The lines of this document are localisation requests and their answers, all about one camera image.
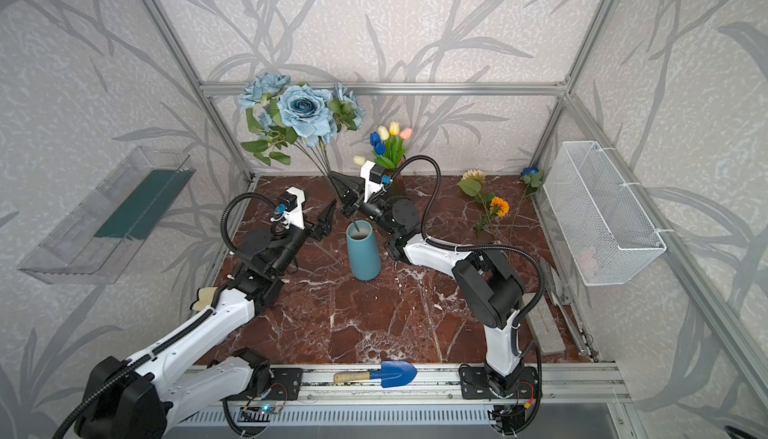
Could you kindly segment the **dark red glass vase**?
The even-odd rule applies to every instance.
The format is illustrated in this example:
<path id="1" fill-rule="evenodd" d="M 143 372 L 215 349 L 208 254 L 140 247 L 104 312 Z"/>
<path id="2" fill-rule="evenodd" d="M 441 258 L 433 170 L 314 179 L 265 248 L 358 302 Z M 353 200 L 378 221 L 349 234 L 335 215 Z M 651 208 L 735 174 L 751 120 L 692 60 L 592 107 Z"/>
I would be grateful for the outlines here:
<path id="1" fill-rule="evenodd" d="M 400 167 L 407 161 L 406 156 L 402 156 L 397 163 L 397 165 L 389 171 L 389 176 L 391 178 L 391 184 L 400 184 L 404 181 L 404 175 L 402 172 L 399 174 L 396 174 L 396 172 L 400 169 Z"/>

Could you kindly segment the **teal ceramic vase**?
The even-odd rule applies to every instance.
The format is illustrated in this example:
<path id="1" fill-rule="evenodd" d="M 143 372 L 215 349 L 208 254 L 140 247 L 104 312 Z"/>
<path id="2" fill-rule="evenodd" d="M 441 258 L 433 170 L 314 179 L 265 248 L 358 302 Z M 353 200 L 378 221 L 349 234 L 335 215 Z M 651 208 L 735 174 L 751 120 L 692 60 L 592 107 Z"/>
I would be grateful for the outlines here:
<path id="1" fill-rule="evenodd" d="M 381 272 L 382 262 L 373 227 L 364 220 L 356 220 L 346 229 L 350 269 L 361 281 L 371 281 Z"/>

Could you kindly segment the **cream tulip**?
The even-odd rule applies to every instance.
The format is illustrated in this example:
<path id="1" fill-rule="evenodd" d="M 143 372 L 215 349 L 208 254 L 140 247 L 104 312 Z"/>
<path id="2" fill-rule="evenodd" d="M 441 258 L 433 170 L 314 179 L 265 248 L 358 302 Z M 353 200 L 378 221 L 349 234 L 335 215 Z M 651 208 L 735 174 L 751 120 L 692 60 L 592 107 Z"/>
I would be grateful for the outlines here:
<path id="1" fill-rule="evenodd" d="M 389 130 L 384 126 L 379 126 L 377 133 L 379 134 L 382 142 L 386 141 L 390 137 Z"/>

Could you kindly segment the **pink tulip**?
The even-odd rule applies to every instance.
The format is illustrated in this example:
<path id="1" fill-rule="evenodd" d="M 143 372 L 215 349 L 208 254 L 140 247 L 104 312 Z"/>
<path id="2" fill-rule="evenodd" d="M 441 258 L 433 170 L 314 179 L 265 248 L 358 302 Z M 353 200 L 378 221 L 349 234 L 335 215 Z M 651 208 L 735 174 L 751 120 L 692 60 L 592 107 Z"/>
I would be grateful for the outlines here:
<path id="1" fill-rule="evenodd" d="M 403 130 L 400 132 L 399 136 L 400 136 L 402 139 L 404 139 L 404 140 L 407 140 L 407 139 L 409 139 L 409 138 L 412 136 L 412 133 L 413 133 L 413 129 L 412 129 L 412 128 L 410 128 L 410 127 L 408 127 L 408 128 L 405 128 L 405 129 L 403 129 Z"/>

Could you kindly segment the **yellow sunflower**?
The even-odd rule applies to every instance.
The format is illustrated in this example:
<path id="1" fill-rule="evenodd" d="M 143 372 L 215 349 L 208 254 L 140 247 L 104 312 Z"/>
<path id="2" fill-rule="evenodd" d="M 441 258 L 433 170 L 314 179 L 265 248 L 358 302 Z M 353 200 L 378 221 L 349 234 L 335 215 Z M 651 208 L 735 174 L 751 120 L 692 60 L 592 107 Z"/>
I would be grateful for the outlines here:
<path id="1" fill-rule="evenodd" d="M 458 187 L 465 195 L 482 206 L 481 216 L 473 225 L 475 235 L 479 236 L 492 219 L 491 202 L 495 194 L 486 187 L 486 174 L 479 169 L 466 171 L 458 182 Z"/>

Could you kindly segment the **orange flower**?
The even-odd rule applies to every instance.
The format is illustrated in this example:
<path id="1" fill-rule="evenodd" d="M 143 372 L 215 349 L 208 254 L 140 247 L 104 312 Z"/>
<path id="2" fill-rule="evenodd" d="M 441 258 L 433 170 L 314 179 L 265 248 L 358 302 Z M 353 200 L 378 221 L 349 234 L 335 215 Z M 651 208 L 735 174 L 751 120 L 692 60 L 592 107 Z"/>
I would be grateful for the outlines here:
<path id="1" fill-rule="evenodd" d="M 492 224 L 497 219 L 505 217 L 510 210 L 509 203 L 498 196 L 483 198 L 481 204 L 483 206 L 483 214 L 478 221 L 480 230 L 484 229 L 487 225 Z"/>

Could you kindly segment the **blue hydrangea bouquet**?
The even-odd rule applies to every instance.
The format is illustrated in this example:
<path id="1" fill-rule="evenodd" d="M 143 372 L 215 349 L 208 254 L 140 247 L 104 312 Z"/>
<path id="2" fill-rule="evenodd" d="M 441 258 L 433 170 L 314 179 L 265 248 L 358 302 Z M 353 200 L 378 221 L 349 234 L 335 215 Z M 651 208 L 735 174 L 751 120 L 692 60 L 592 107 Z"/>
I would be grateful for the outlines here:
<path id="1" fill-rule="evenodd" d="M 328 149 L 344 131 L 356 131 L 365 111 L 354 93 L 341 83 L 331 89 L 293 84 L 288 75 L 265 72 L 239 96 L 253 140 L 241 144 L 261 163 L 292 163 L 289 150 L 305 155 L 325 177 L 332 166 Z"/>

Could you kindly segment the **blue rose stem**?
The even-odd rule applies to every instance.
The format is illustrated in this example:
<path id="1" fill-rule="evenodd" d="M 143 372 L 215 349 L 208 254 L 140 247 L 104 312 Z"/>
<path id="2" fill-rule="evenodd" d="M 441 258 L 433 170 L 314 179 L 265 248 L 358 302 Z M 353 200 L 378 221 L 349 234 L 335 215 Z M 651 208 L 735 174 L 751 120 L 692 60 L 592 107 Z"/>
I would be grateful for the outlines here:
<path id="1" fill-rule="evenodd" d="M 535 194 L 544 183 L 544 174 L 535 167 L 525 168 L 520 176 L 525 184 L 524 196 L 530 197 Z"/>

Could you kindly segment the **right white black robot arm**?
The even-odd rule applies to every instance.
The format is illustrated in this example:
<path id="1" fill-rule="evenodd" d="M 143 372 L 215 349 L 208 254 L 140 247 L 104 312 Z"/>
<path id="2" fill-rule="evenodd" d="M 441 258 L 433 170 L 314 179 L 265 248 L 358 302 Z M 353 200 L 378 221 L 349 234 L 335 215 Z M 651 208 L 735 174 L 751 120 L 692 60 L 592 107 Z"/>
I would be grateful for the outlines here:
<path id="1" fill-rule="evenodd" d="M 407 197 L 387 197 L 391 183 L 406 166 L 424 161 L 435 170 L 435 186 L 423 211 Z M 393 173 L 371 161 L 356 176 L 332 171 L 328 180 L 342 201 L 347 217 L 359 213 L 389 235 L 385 249 L 397 262 L 436 270 L 454 279 L 472 315 L 484 326 L 485 370 L 488 379 L 501 389 L 522 374 L 523 352 L 518 330 L 522 320 L 540 302 L 544 292 L 543 270 L 531 254 L 502 244 L 456 244 L 437 239 L 427 232 L 431 208 L 441 186 L 441 169 L 433 158 L 416 155 L 405 160 Z M 524 285 L 507 253 L 517 255 L 534 267 L 538 289 L 527 303 L 522 301 Z"/>

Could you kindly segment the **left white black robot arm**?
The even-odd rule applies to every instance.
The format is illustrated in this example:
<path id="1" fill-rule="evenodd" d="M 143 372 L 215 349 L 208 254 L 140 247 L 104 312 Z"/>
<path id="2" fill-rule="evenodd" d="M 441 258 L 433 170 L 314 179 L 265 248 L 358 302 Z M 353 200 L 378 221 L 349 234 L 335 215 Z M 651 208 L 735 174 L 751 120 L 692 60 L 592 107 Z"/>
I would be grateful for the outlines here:
<path id="1" fill-rule="evenodd" d="M 254 199 L 274 210 L 273 222 L 235 244 L 228 232 L 236 205 Z M 282 277 L 308 239 L 321 240 L 333 227 L 330 202 L 315 221 L 303 212 L 304 193 L 290 188 L 277 201 L 255 193 L 236 196 L 225 207 L 220 233 L 240 261 L 237 274 L 210 293 L 199 292 L 201 310 L 165 337 L 124 360 L 110 356 L 91 371 L 82 402 L 54 435 L 81 438 L 160 438 L 208 405 L 241 394 L 260 398 L 275 383 L 269 360 L 244 348 L 191 377 L 184 374 L 234 330 L 268 309 Z"/>

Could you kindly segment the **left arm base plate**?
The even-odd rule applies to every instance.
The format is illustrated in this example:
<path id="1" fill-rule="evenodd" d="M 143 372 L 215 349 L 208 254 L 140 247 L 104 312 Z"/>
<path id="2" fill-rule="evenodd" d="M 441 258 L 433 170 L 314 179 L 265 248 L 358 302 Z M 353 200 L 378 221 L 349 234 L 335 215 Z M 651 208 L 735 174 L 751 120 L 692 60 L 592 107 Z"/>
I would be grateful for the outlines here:
<path id="1" fill-rule="evenodd" d="M 302 368 L 270 368 L 255 372 L 251 397 L 258 400 L 296 401 L 303 376 Z"/>

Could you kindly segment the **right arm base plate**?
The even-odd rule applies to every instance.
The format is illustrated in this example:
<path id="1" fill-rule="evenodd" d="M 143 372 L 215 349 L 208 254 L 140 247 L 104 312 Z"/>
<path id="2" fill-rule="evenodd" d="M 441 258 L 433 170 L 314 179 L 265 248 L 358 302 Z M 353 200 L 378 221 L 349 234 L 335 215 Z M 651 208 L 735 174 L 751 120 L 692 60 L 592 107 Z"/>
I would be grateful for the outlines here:
<path id="1" fill-rule="evenodd" d="M 535 400 L 538 397 L 538 371 L 522 363 L 503 376 L 487 364 L 458 368 L 462 398 L 466 400 Z"/>

